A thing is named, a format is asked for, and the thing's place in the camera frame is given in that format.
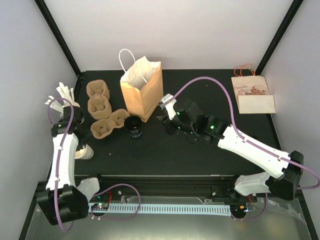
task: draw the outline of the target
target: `black tabletop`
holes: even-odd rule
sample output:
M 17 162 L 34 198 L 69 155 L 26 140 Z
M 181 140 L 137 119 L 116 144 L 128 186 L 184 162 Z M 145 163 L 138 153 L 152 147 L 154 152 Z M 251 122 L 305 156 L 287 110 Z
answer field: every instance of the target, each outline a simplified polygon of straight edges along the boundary
M 126 108 L 120 88 L 120 70 L 86 71 L 77 102 L 83 109 L 83 127 L 90 130 L 95 120 L 88 113 L 89 97 L 86 86 L 90 81 L 102 79 L 110 90 L 112 110 Z M 241 131 L 273 148 L 279 148 L 275 129 L 268 114 L 239 114 L 233 92 L 233 70 L 163 70 L 164 94 L 175 94 L 185 83 L 200 76 L 213 77 L 227 88 L 234 106 L 235 122 Z M 215 83 L 202 80 L 189 86 L 181 97 L 195 101 L 206 115 L 215 115 L 228 122 L 229 106 L 223 91 Z M 143 136 L 132 139 L 124 129 L 114 129 L 103 138 L 91 137 L 87 142 L 94 149 L 90 160 L 75 161 L 75 175 L 136 175 L 136 176 L 208 176 L 250 175 L 262 169 L 248 160 L 214 145 L 197 142 L 190 144 L 182 132 L 165 133 L 157 116 L 163 112 L 157 107 L 147 123 L 143 124 Z

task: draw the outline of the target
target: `small white cup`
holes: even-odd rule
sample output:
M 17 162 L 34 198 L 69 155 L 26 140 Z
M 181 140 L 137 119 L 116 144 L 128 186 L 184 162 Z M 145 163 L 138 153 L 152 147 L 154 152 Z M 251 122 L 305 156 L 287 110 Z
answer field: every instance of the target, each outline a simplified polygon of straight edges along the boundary
M 93 155 L 94 150 L 88 144 L 86 144 L 85 148 L 75 152 L 75 159 L 89 160 L 93 157 Z

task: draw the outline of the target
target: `white wall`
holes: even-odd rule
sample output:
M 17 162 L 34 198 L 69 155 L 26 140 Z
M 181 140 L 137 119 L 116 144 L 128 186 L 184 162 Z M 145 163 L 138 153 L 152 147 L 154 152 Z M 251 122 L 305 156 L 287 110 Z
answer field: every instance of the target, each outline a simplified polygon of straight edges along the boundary
M 33 0 L 0 7 L 0 239 L 19 238 L 53 155 L 44 102 L 76 76 Z
M 46 0 L 82 71 L 132 50 L 164 69 L 258 65 L 292 0 Z M 123 53 L 124 65 L 133 60 Z
M 275 95 L 273 116 L 282 147 L 304 154 L 320 174 L 320 1 L 304 1 L 263 71 Z M 302 186 L 316 180 L 304 172 Z M 320 236 L 320 188 L 303 191 Z

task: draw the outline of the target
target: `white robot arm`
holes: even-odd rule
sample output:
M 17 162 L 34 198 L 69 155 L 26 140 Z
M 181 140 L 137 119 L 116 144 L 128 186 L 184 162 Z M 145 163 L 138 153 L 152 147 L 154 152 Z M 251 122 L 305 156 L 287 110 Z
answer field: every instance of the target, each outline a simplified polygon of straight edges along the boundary
M 45 191 L 37 195 L 37 203 L 52 225 L 58 224 L 55 211 L 55 191 L 58 196 L 59 216 L 61 222 L 65 223 L 85 218 L 88 215 L 90 199 L 100 189 L 97 177 L 84 179 L 76 187 L 74 177 L 76 151 L 86 147 L 86 143 L 81 127 L 82 112 L 77 106 L 73 106 L 73 109 L 74 117 L 63 141 L 63 147 L 60 145 L 70 120 L 70 106 L 63 108 L 64 119 L 52 126 L 54 152 L 51 173 Z M 57 161 L 59 161 L 58 179 L 56 177 Z
M 172 98 L 170 94 L 164 96 L 161 107 L 165 108 L 167 115 L 158 117 L 168 134 L 171 135 L 176 130 L 193 134 L 195 138 L 207 140 L 265 170 L 258 174 L 240 175 L 234 183 L 236 192 L 242 196 L 271 192 L 285 200 L 294 198 L 302 170 L 280 158 L 303 165 L 304 157 L 301 153 L 294 151 L 289 154 L 272 148 L 241 131 L 238 131 L 239 137 L 231 124 L 215 116 L 205 116 L 193 101 L 187 98 L 179 102 L 175 99 L 170 101 Z

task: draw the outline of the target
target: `brown paper bag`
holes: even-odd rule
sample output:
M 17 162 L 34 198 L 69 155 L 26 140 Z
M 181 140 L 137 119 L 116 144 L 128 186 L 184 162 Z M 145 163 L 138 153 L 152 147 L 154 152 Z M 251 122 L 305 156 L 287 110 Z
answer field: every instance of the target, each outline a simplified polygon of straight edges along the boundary
M 130 114 L 147 122 L 164 96 L 161 62 L 150 62 L 144 56 L 128 71 L 123 70 L 125 74 L 121 77 L 120 86 L 126 108 Z

